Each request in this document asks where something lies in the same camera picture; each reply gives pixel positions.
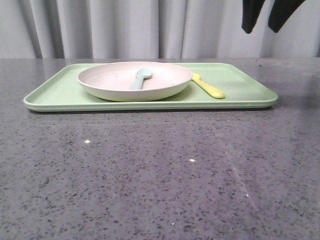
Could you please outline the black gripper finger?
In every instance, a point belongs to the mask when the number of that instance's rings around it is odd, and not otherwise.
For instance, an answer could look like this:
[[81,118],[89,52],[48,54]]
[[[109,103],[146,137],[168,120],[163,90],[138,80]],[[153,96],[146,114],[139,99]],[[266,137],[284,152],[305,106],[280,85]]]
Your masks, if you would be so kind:
[[242,1],[242,24],[241,27],[246,34],[254,29],[265,0],[243,0]]
[[268,27],[278,33],[290,16],[305,0],[275,0],[269,15]]

